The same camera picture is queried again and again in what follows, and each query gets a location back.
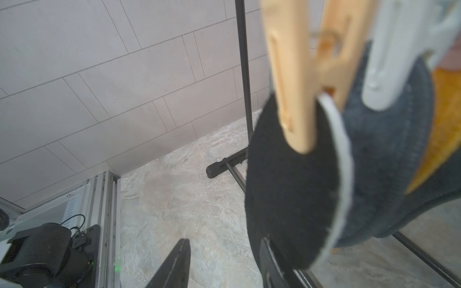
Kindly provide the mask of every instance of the felt cloth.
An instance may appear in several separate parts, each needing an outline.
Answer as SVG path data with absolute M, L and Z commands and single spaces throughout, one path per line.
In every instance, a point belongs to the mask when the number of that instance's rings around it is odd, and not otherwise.
M 307 155 L 284 140 L 271 95 L 248 147 L 245 212 L 254 259 L 268 236 L 288 264 L 305 269 L 334 247 L 352 200 L 350 143 L 328 95 L 317 99 L 317 143 Z

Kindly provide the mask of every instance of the tile grout line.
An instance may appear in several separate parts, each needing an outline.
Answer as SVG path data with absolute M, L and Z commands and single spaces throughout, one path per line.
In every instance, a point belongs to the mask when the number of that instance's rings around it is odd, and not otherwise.
M 118 173 L 117 170 L 115 170 L 114 167 L 112 167 L 112 166 L 107 162 L 107 160 L 105 161 L 105 163 L 106 163 L 107 165 L 109 165 L 109 167 L 111 167 L 111 168 L 115 171 L 115 173 L 117 173 L 117 174 L 121 177 L 120 173 Z
M 168 107 L 168 104 L 166 103 L 165 96 L 162 96 L 163 102 L 165 102 L 165 106 L 166 106 L 166 108 L 168 109 L 168 113 L 170 114 L 171 118 L 173 119 L 174 125 L 176 126 L 176 128 L 178 128 L 178 126 L 176 125 L 176 121 L 174 121 L 173 115 L 171 114 L 170 108 Z
M 195 75 L 194 75 L 194 69 L 192 69 L 192 64 L 190 63 L 189 53 L 187 53 L 186 42 L 184 41 L 184 36 L 181 36 L 181 38 L 183 40 L 184 49 L 186 49 L 187 60 L 189 60 L 189 66 L 190 66 L 190 70 L 192 71 L 192 76 L 194 77 L 194 82 L 197 82 Z
M 6 95 L 5 97 L 8 97 L 8 96 L 9 96 L 9 95 L 8 95 L 8 93 L 7 93 L 7 92 L 5 92 L 5 91 L 4 91 L 4 90 L 3 90 L 1 87 L 0 87 L 0 90 L 2 90 L 2 91 L 3 91 L 3 93 L 5 93 L 5 95 Z
M 130 23 L 131 30 L 133 30 L 133 33 L 135 34 L 136 40 L 138 40 L 139 48 L 141 48 L 140 50 L 142 50 L 141 43 L 139 43 L 138 36 L 136 35 L 136 32 L 135 32 L 135 30 L 134 30 L 134 28 L 133 28 L 133 25 L 131 25 L 130 18 L 128 18 L 128 14 L 126 13 L 126 10 L 125 10 L 125 7 L 123 6 L 122 0 L 119 0 L 119 1 L 120 1 L 120 4 L 122 5 L 123 11 L 125 12 L 126 18 L 128 19 L 128 23 Z
M 202 68 L 203 77 L 204 77 L 204 79 L 206 79 L 205 71 L 203 70 L 203 64 L 201 62 L 199 46 L 197 45 L 197 39 L 195 38 L 195 32 L 192 32 L 192 33 L 194 34 L 195 47 L 197 47 L 197 53 L 199 54 L 200 67 Z
M 53 152 L 51 152 L 50 149 L 48 149 L 48 148 L 46 148 L 46 147 L 45 147 L 45 149 L 48 150 L 51 154 L 53 154 L 56 158 L 58 158 L 62 163 L 64 163 L 64 161 L 63 161 L 61 158 L 59 158 L 58 156 L 56 156 Z M 70 170 L 74 171 L 74 170 L 73 170 L 69 165 L 67 165 L 66 163 L 64 163 L 64 165 L 66 165 L 67 167 L 69 167 Z
M 235 71 L 234 71 L 234 68 L 232 68 L 232 76 L 234 77 L 235 95 L 237 96 L 237 100 L 238 100 L 237 83 L 235 82 Z
M 95 167 L 95 166 L 97 166 L 97 165 L 99 165 L 99 164 L 101 164 L 101 163 L 98 163 L 98 164 L 96 164 L 96 165 L 93 165 L 93 166 L 91 166 L 91 167 L 89 167 L 89 168 L 83 170 L 82 172 L 78 172 L 77 174 L 83 173 L 83 172 L 85 172 L 86 170 L 88 170 L 88 169 L 90 169 L 90 168 L 93 168 L 93 167 Z M 22 200 L 22 199 L 24 199 L 24 198 L 26 198 L 26 197 L 29 197 L 29 196 L 31 196 L 31 195 L 37 193 L 37 192 L 40 192 L 40 191 L 42 191 L 42 190 L 44 190 L 44 189 L 46 189 L 46 188 L 48 188 L 48 187 L 51 187 L 51 186 L 53 186 L 54 184 L 57 184 L 57 183 L 59 183 L 59 182 L 61 182 L 61 181 L 64 181 L 64 180 L 66 180 L 66 179 L 69 179 L 70 177 L 75 176 L 75 175 L 77 175 L 77 174 L 71 175 L 71 176 L 69 176 L 69 177 L 67 177 L 67 178 L 64 178 L 64 179 L 62 179 L 62 180 L 60 180 L 60 181 L 58 181 L 58 182 L 56 182 L 56 183 L 53 183 L 53 184 L 51 184 L 51 185 L 46 186 L 45 188 L 42 188 L 42 189 L 40 189 L 40 190 L 37 190 L 37 191 L 35 191 L 35 192 L 32 193 L 32 194 L 29 194 L 29 195 L 27 195 L 27 196 L 22 197 L 21 199 L 18 199 L 18 200 L 16 200 L 16 201 L 14 201 L 14 203 L 16 203 L 16 202 L 18 202 L 18 201 L 20 201 L 20 200 Z
M 64 147 L 64 149 L 67 150 L 72 156 L 75 157 L 75 155 L 74 155 L 71 151 L 69 151 L 69 149 L 67 149 L 66 146 L 62 145 L 62 143 L 59 142 L 59 140 L 57 140 L 57 142 L 58 142 L 59 144 L 61 144 L 61 146 Z M 88 169 L 88 167 L 87 167 L 85 164 L 83 164 L 83 162 L 80 161 L 79 158 L 75 157 L 75 159 L 77 159 L 80 163 L 82 163 L 83 166 L 85 166 L 86 169 Z
M 109 115 L 109 113 L 107 113 L 106 109 L 104 108 L 104 106 L 101 104 L 101 102 L 99 102 L 99 99 L 98 97 L 96 97 L 96 95 L 93 93 L 93 91 L 91 90 L 91 88 L 88 86 L 88 84 L 86 83 L 85 79 L 82 77 L 82 75 L 80 75 L 79 72 L 77 72 L 77 74 L 80 76 L 80 78 L 82 79 L 83 83 L 85 83 L 85 85 L 88 87 L 89 91 L 91 92 L 91 94 L 93 94 L 93 96 L 96 98 L 96 100 L 98 100 L 98 103 L 99 105 L 101 105 L 101 107 L 104 109 L 104 112 L 106 112 L 106 114 L 109 116 L 109 119 L 111 118 L 111 116 Z
M 123 43 L 123 46 L 125 46 L 126 52 L 129 54 L 130 52 L 128 52 L 128 49 L 126 48 L 125 42 L 123 41 L 122 36 L 120 35 L 120 32 L 119 32 L 118 29 L 117 29 L 117 26 L 115 26 L 114 20 L 112 19 L 112 16 L 111 16 L 111 14 L 109 13 L 109 10 L 107 9 L 106 4 L 104 3 L 104 0 L 101 0 L 101 2 L 102 2 L 102 4 L 104 5 L 104 8 L 106 9 L 107 14 L 109 15 L 109 18 L 112 20 L 112 24 L 114 24 L 115 30 L 117 31 L 118 36 L 120 37 L 120 40 L 122 40 L 122 43 Z
M 267 54 L 262 55 L 262 56 L 259 56 L 259 57 L 256 57 L 255 59 L 251 59 L 250 61 L 256 60 L 256 59 L 261 58 L 261 57 L 264 57 L 264 56 L 266 56 L 266 55 L 267 55 Z M 211 77 L 213 77 L 213 76 L 216 76 L 216 75 L 218 75 L 218 74 L 224 73 L 224 72 L 226 72 L 226 71 L 228 71 L 228 70 L 231 70 L 231 69 L 233 70 L 235 67 L 238 67 L 238 66 L 240 66 L 240 65 L 237 65 L 237 66 L 234 66 L 234 67 L 232 67 L 232 68 L 226 69 L 226 70 L 224 70 L 224 71 L 222 71 L 222 72 L 219 72 L 219 73 L 216 73 L 216 74 L 214 74 L 214 75 L 211 75 L 210 77 L 207 77 L 207 78 L 205 78 L 205 79 L 211 78 Z M 180 88 L 180 89 L 177 89 L 177 90 L 175 90 L 175 91 L 172 91 L 172 92 L 170 92 L 170 93 L 168 93 L 168 94 L 166 94 L 166 95 L 164 95 L 164 96 L 161 96 L 161 97 L 159 97 L 159 98 L 162 98 L 162 97 L 163 97 L 163 99 L 165 100 L 165 96 L 168 96 L 168 95 L 170 95 L 170 94 L 172 94 L 172 93 L 174 93 L 174 92 L 177 92 L 177 91 L 179 91 L 179 90 L 181 90 L 181 89 L 184 89 L 184 88 L 189 87 L 189 86 L 194 85 L 194 84 L 195 84 L 195 83 L 189 84 L 189 85 L 187 85 L 187 86 L 184 86 L 184 87 L 182 87 L 182 88 Z M 133 109 L 139 108 L 139 107 L 141 107 L 142 105 L 146 105 L 146 104 L 149 103 L 149 102 L 146 102 L 146 103 L 143 103 L 143 104 L 138 105 L 138 106 L 136 106 L 136 107 L 133 107 L 133 108 L 131 108 L 131 109 L 129 109 L 129 110 L 123 112 L 123 113 L 117 114 L 117 115 L 115 115 L 115 116 L 113 116 L 113 117 L 110 117 L 110 115 L 109 115 L 109 118 L 106 119 L 106 120 L 103 120 L 103 121 L 101 121 L 101 122 L 98 122 L 98 123 L 93 124 L 93 125 L 91 125 L 91 126 L 88 126 L 88 127 L 86 127 L 86 128 L 83 128 L 83 129 L 81 129 L 81 130 L 79 130 L 79 131 L 76 131 L 76 132 L 74 132 L 74 133 L 71 133 L 71 134 L 69 134 L 69 135 L 66 135 L 66 136 L 64 136 L 64 137 L 62 137 L 62 138 L 59 138 L 58 140 L 53 140 L 53 141 L 51 141 L 51 142 L 49 142 L 49 143 L 47 143 L 47 144 L 45 144 L 45 145 L 51 144 L 51 143 L 53 143 L 53 142 L 55 142 L 55 141 L 62 140 L 62 139 L 64 139 L 64 138 L 66 138 L 66 137 L 69 137 L 69 136 L 71 136 L 71 135 L 74 135 L 75 133 L 81 132 L 81 131 L 83 131 L 83 130 L 85 130 L 85 129 L 88 129 L 88 128 L 91 128 L 91 127 L 93 127 L 93 126 L 95 126 L 95 125 L 98 125 L 99 123 L 102 123 L 102 122 L 104 122 L 104 121 L 107 121 L 107 120 L 110 120 L 110 119 L 112 119 L 112 118 L 114 118 L 114 117 L 117 117 L 118 115 L 122 115 L 122 114 L 124 114 L 124 113 L 126 113 L 126 112 L 128 112 L 128 111 L 131 111 L 131 110 L 133 110 Z M 175 126 L 177 127 L 176 122 L 174 121 L 174 118 L 173 118 L 173 115 L 171 114 L 171 112 L 170 112 L 170 115 L 171 115 L 171 118 L 173 119 L 173 122 L 174 122 Z M 34 151 L 34 150 L 37 150 L 38 148 L 41 148 L 41 147 L 43 147 L 43 146 L 37 147 L 37 148 L 35 148 L 35 149 L 32 149 L 32 150 L 27 151 L 27 152 L 25 152 L 25 153 L 22 153 L 22 154 L 20 154 L 20 155 L 18 155 L 18 156 L 15 156 L 15 157 L 13 157 L 13 158 L 11 158 L 11 159 L 8 159 L 8 160 L 6 160 L 6 161 L 3 161 L 3 162 L 0 163 L 0 165 L 3 164 L 3 163 L 5 163 L 5 162 L 7 162 L 7 161 L 13 160 L 13 159 L 15 159 L 15 158 L 17 158 L 17 157 L 21 157 L 21 156 L 23 156 L 23 155 L 25 155 L 25 154 L 27 154 L 27 153 L 29 153 L 29 152 L 32 152 L 32 151 Z
M 8 7 L 5 7 L 5 8 L 1 8 L 0 11 L 10 9 L 10 8 L 13 8 L 13 7 L 16 7 L 16 6 L 24 5 L 24 4 L 27 4 L 27 3 L 35 2 L 35 1 L 38 1 L 38 0 L 31 0 L 31 1 L 16 4 L 16 5 L 11 5 L 11 6 L 8 6 Z
M 155 110 L 157 111 L 157 114 L 159 115 L 160 120 L 162 120 L 163 127 L 165 127 L 165 130 L 168 132 L 168 129 L 166 128 L 165 122 L 163 122 L 163 119 L 162 119 L 162 117 L 160 116 L 159 110 L 157 109 L 157 106 L 155 106 L 154 100 L 152 100 L 151 102 L 152 102 L 152 104 L 154 105 L 154 108 L 155 108 Z
M 253 11 L 247 12 L 246 14 L 248 14 L 248 13 L 251 13 L 251 12 L 254 12 L 254 11 L 257 11 L 257 10 L 260 10 L 260 9 L 256 9 L 256 10 L 253 10 Z M 85 71 L 85 70 L 87 70 L 87 69 L 90 69 L 90 68 L 93 68 L 93 67 L 99 66 L 99 65 L 101 65 L 101 64 L 105 64 L 105 63 L 107 63 L 107 62 L 110 62 L 110 61 L 114 61 L 114 60 L 117 60 L 117 59 L 119 59 L 119 58 L 122 58 L 122 57 L 124 57 L 124 56 L 128 56 L 128 55 L 130 55 L 130 54 L 133 54 L 133 53 L 135 53 L 135 52 L 139 52 L 139 51 L 142 51 L 142 50 L 148 49 L 148 48 L 150 48 L 150 47 L 153 47 L 153 46 L 156 46 L 156 45 L 160 45 L 160 44 L 163 44 L 163 43 L 165 43 L 165 42 L 167 42 L 167 41 L 170 41 L 170 40 L 173 40 L 173 39 L 179 38 L 179 37 L 181 37 L 181 36 L 183 36 L 183 35 L 187 35 L 187 34 L 189 34 L 189 33 L 193 33 L 193 32 L 196 32 L 196 31 L 199 31 L 199 30 L 202 30 L 202 29 L 205 29 L 205 28 L 211 27 L 211 26 L 213 26 L 213 25 L 216 25 L 216 24 L 219 24 L 219 23 L 223 23 L 223 22 L 225 22 L 225 21 L 228 21 L 228 20 L 231 20 L 231 19 L 233 19 L 233 18 L 236 18 L 236 17 L 232 17 L 232 18 L 229 18 L 229 19 L 226 19 L 226 20 L 223 20 L 223 21 L 219 21 L 219 22 L 216 22 L 216 23 L 214 23 L 214 24 L 211 24 L 211 25 L 208 25 L 208 26 L 202 27 L 202 28 L 200 28 L 200 29 L 196 29 L 196 30 L 194 30 L 194 31 L 191 31 L 191 32 L 188 32 L 188 33 L 185 33 L 185 34 L 182 34 L 182 35 L 179 35 L 179 36 L 175 36 L 175 37 L 173 37 L 173 38 L 171 38 L 171 39 L 168 39 L 168 40 L 165 40 L 165 41 L 162 41 L 162 42 L 159 42 L 159 43 L 155 43 L 155 44 L 152 44 L 152 45 L 150 45 L 150 46 L 147 46 L 147 47 L 145 47 L 145 48 L 141 48 L 141 49 L 139 49 L 139 50 L 133 51 L 132 53 L 128 53 L 128 54 L 124 54 L 124 55 L 120 55 L 120 56 L 118 56 L 118 57 L 115 57 L 115 58 L 113 58 L 113 59 L 110 59 L 110 60 L 107 60 L 107 61 L 104 61 L 104 62 L 101 62 L 101 63 L 95 64 L 95 65 L 93 65 L 93 66 L 90 66 L 90 67 L 87 67 L 87 68 L 81 69 L 81 70 L 79 70 L 79 71 L 75 71 L 75 72 L 72 72 L 72 73 L 70 73 L 70 74 L 67 74 L 67 75 L 64 75 L 64 76 L 60 76 L 60 77 L 58 77 L 58 78 L 55 78 L 55 79 L 53 79 L 53 80 L 50 80 L 50 81 L 47 81 L 47 82 L 44 82 L 44 83 L 41 83 L 41 84 L 35 85 L 35 86 L 33 86 L 33 87 L 30 87 L 30 88 L 27 88 L 27 89 L 24 89 L 24 90 L 21 90 L 21 91 L 18 91 L 18 92 L 15 92 L 15 93 L 13 93 L 13 94 L 10 94 L 10 95 L 8 95 L 8 96 L 5 96 L 5 97 L 3 97 L 3 98 L 6 98 L 6 97 L 10 97 L 10 96 L 14 96 L 14 95 L 16 95 L 16 94 L 19 94 L 19 93 L 22 93 L 22 92 L 24 92 L 24 91 L 27 91 L 27 90 L 30 90 L 30 89 L 33 89 L 33 88 L 39 87 L 39 86 L 41 86 L 41 85 L 45 85 L 45 84 L 48 84 L 48 83 L 50 83 L 50 82 L 56 81 L 56 80 L 58 80 L 58 79 L 60 79 L 60 78 L 64 78 L 64 77 L 67 77 L 67 76 L 70 76 L 70 75 L 72 75 L 72 74 L 75 74 L 75 73 L 80 73 L 80 72 L 82 72 L 82 71 Z
M 223 0 L 223 4 L 224 4 L 224 15 L 226 16 L 226 19 L 227 19 L 226 0 Z
M 86 107 L 85 103 L 82 101 L 82 99 L 80 99 L 80 97 L 77 95 L 77 93 L 75 93 L 74 89 L 72 89 L 72 87 L 69 85 L 69 83 L 67 83 L 67 81 L 64 78 L 62 78 L 62 80 L 64 80 L 64 82 L 67 84 L 67 86 L 69 86 L 69 88 L 72 90 L 74 95 L 80 100 L 80 102 L 83 104 L 83 106 L 85 106 L 85 108 L 88 110 L 88 112 L 91 114 L 91 116 L 93 116 L 95 121 L 98 122 L 98 120 L 96 120 L 96 117 L 91 113 L 91 111 L 88 109 L 88 107 Z
M 195 131 L 194 123 L 192 123 L 192 121 L 190 122 L 190 125 L 192 125 L 192 129 L 194 130 L 195 139 L 198 140 L 199 137 L 197 136 L 197 132 Z

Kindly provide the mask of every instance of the wooden clothespin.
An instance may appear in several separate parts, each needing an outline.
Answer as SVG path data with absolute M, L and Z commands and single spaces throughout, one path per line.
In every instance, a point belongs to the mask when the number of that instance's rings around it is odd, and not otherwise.
M 461 29 L 459 0 L 381 0 L 363 103 L 383 111 L 397 100 L 416 59 L 434 69 Z
M 330 93 L 342 110 L 376 3 L 327 1 L 317 51 L 311 55 L 307 1 L 261 0 L 278 118 L 286 141 L 298 153 L 309 153 L 315 146 L 315 98 L 319 93 Z

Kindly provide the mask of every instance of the metal rack leg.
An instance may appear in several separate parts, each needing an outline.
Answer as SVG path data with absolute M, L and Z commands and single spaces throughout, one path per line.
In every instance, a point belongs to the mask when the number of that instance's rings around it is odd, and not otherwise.
M 406 248 L 423 260 L 426 264 L 429 265 L 434 271 L 436 271 L 440 276 L 447 280 L 453 287 L 461 288 L 461 280 L 453 272 L 448 270 L 445 266 L 439 263 L 437 260 L 432 258 L 429 254 L 416 245 L 413 241 L 408 239 L 405 235 L 400 233 L 400 231 L 392 234 L 400 243 L 402 243 Z

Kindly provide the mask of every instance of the speckled floor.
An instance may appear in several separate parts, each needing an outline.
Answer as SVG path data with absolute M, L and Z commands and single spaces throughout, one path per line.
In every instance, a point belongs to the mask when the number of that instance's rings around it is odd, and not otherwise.
M 245 127 L 240 119 L 122 177 L 123 288 L 144 287 L 179 238 L 190 239 L 190 288 L 262 287 L 243 192 L 228 172 L 205 174 L 209 164 L 246 146 Z M 245 163 L 238 168 L 245 175 Z M 402 232 L 461 275 L 460 223 L 456 200 Z M 313 273 L 325 288 L 451 287 L 393 237 L 339 249 Z

